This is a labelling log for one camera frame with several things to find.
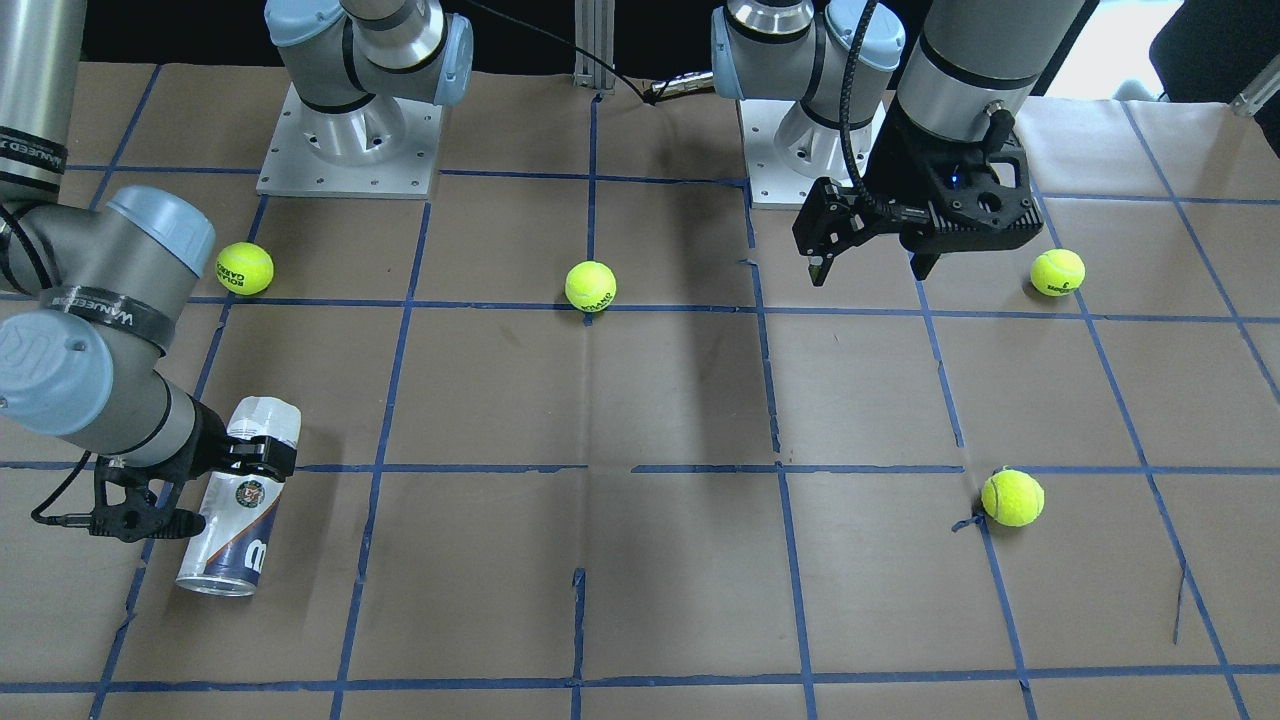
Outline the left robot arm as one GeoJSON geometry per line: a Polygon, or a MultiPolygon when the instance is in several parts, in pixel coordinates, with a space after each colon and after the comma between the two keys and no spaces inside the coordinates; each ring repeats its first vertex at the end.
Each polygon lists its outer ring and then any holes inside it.
{"type": "Polygon", "coordinates": [[[1043,228],[1016,115],[1079,1],[933,1],[914,40],[878,1],[723,1],[716,92],[796,102],[835,133],[792,234],[814,286],[835,259],[895,233],[925,279],[956,252],[1010,251],[1043,228]]]}

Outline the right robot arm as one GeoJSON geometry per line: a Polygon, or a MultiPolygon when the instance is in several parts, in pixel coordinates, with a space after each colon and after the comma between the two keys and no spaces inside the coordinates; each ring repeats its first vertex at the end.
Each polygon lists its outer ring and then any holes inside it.
{"type": "MultiPolygon", "coordinates": [[[[83,1],[3,4],[3,288],[36,307],[3,322],[3,416],[83,450],[93,506],[36,523],[124,542],[182,539],[206,519],[180,509],[207,471],[283,482],[279,432],[232,436],[156,372],[216,233],[192,204],[128,186],[104,210],[60,204],[83,1]]],[[[474,29],[436,1],[270,1],[271,42],[314,115],[374,119],[392,136],[324,159],[369,161],[398,143],[398,99],[449,106],[468,86],[474,29]]]]}

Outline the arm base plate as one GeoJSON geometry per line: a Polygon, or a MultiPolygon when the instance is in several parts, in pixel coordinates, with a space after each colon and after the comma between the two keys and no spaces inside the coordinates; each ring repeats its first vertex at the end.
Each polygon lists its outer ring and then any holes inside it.
{"type": "Polygon", "coordinates": [[[289,88],[256,191],[293,199],[426,201],[445,117],[445,108],[388,96],[326,114],[289,88]]]}
{"type": "Polygon", "coordinates": [[[797,210],[820,177],[852,186],[838,132],[814,122],[799,101],[742,100],[739,117],[755,209],[797,210]]]}

